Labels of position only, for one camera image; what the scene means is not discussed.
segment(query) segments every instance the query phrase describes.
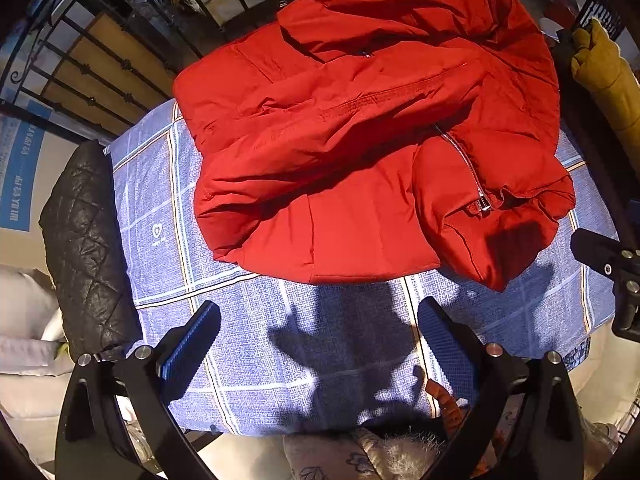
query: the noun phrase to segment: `logo on bedsheet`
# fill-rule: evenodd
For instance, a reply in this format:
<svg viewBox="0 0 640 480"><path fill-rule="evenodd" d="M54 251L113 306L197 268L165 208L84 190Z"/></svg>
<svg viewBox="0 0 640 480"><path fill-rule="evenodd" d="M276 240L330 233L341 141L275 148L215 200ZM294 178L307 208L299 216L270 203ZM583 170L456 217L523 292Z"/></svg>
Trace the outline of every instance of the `logo on bedsheet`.
<svg viewBox="0 0 640 480"><path fill-rule="evenodd" d="M162 234L162 224L154 224L151 228L151 232L154 234L154 238L156 239L156 241L151 244L152 247L158 247L160 242L166 241L166 236L160 237Z"/></svg>

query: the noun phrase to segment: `blue gripper pad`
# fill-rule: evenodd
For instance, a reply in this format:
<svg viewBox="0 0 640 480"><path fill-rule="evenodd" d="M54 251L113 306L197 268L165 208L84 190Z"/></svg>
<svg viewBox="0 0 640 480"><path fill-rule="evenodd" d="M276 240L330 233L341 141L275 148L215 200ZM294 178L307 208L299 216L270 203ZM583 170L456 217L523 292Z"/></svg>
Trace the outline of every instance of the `blue gripper pad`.
<svg viewBox="0 0 640 480"><path fill-rule="evenodd" d="M443 316L446 314L433 298L424 298L418 305L418 328L449 381L453 396L473 404L478 395L474 364L451 333Z"/></svg>
<svg viewBox="0 0 640 480"><path fill-rule="evenodd" d="M209 348L220 332L220 307L213 301L204 301L186 325L172 328L162 338L167 349L158 358L156 369L162 379L162 400L169 403L180 399Z"/></svg>

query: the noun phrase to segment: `yellow jacket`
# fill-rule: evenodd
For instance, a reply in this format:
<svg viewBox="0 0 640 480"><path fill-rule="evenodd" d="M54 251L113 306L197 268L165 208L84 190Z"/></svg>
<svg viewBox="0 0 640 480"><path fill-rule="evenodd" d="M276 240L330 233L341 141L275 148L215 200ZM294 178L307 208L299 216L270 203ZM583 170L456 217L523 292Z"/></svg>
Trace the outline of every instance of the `yellow jacket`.
<svg viewBox="0 0 640 480"><path fill-rule="evenodd" d="M591 93L640 178L638 81L598 20L591 20L591 33L583 28L574 32L574 45L578 50L571 60L574 79Z"/></svg>

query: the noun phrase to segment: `zipper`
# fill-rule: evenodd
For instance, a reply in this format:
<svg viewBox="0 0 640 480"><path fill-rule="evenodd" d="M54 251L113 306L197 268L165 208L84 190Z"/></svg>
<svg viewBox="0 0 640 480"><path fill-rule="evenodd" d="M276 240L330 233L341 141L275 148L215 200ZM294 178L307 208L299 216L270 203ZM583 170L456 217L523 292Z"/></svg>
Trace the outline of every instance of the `zipper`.
<svg viewBox="0 0 640 480"><path fill-rule="evenodd" d="M476 200L476 203L478 204L478 208L480 209L480 211L489 211L489 209L491 209L491 203L489 202L484 190L482 189L482 185L480 184L480 180L478 179L478 174L476 173L476 170L471 164L471 161L469 160L468 156L466 156L466 153L462 151L462 148L460 148L460 146L453 139L453 137L443 132L437 123L434 124L434 126L438 131L438 133L440 134L440 136L456 149L456 151L460 154L460 156L468 166L469 170L471 171L471 174L473 175L473 178L476 181L476 187L478 188L478 200Z"/></svg>

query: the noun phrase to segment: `zipper pull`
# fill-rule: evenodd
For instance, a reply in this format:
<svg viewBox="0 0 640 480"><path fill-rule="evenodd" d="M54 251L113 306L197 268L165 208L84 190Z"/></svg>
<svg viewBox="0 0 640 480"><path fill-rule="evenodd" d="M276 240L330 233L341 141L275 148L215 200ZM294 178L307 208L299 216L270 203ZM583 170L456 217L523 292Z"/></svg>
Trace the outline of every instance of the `zipper pull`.
<svg viewBox="0 0 640 480"><path fill-rule="evenodd" d="M480 211L489 211L489 209L491 209L491 204L482 192L480 192L480 198L476 202L478 203Z"/></svg>

